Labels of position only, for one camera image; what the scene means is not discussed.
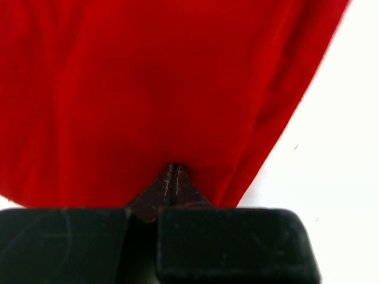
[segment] white background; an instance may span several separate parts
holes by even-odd
[[[379,283],[379,0],[353,0],[240,206],[303,220],[324,284]],[[0,208],[16,206],[0,197]]]

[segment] red cloth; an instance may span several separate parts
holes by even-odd
[[[0,193],[114,207],[182,163],[234,207],[347,0],[0,0]]]

